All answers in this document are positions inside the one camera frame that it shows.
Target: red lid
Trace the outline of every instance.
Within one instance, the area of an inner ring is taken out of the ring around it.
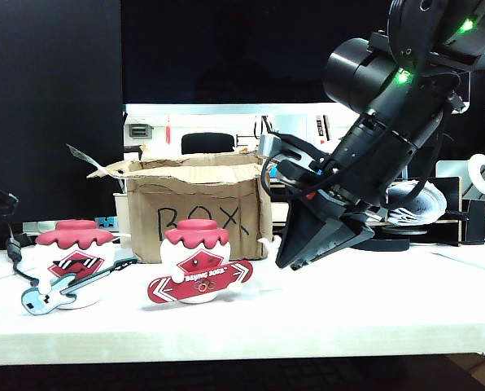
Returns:
[[[193,218],[183,220],[177,228],[166,231],[164,235],[172,244],[183,242],[187,248],[196,248],[200,243],[206,248],[216,247],[217,242],[228,243],[228,230],[219,228],[214,220]]]
[[[56,223],[57,230],[94,230],[98,225],[93,220],[63,220]]]
[[[93,242],[96,242],[98,246],[101,246],[102,244],[112,240],[114,240],[114,235],[105,230],[56,229],[38,236],[37,244],[49,245],[56,242],[58,247],[64,250],[70,248],[74,244],[78,244],[79,248],[86,250]]]

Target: olympic rings logo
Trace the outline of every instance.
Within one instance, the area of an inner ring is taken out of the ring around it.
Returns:
[[[197,289],[201,293],[205,293],[207,290],[212,290],[216,287],[216,282],[210,279],[199,279],[194,283],[194,289]]]

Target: white table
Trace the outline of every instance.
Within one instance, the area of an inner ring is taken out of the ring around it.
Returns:
[[[241,293],[202,305],[151,302],[164,270],[134,265],[106,278],[99,303],[35,317],[0,253],[0,365],[485,351],[485,246],[346,249],[296,272],[253,264]]]

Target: green led light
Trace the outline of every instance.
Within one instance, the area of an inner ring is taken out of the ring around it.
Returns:
[[[460,34],[463,34],[463,33],[466,33],[467,31],[470,31],[473,28],[474,28],[474,21],[472,19],[467,19],[465,22],[463,22],[460,29],[457,31]]]
[[[411,74],[411,72],[404,71],[403,69],[398,71],[398,73],[396,74],[396,82],[398,84],[408,83],[411,81],[412,78],[413,78],[413,75]]]

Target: cardboard box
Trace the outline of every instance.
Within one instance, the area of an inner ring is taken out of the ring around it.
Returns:
[[[195,154],[122,161],[106,167],[127,179],[132,248],[143,262],[160,261],[164,232],[187,218],[211,218],[229,231],[231,259],[265,256],[271,240],[269,196],[260,185],[260,161],[251,153]],[[95,172],[88,178],[103,176]]]

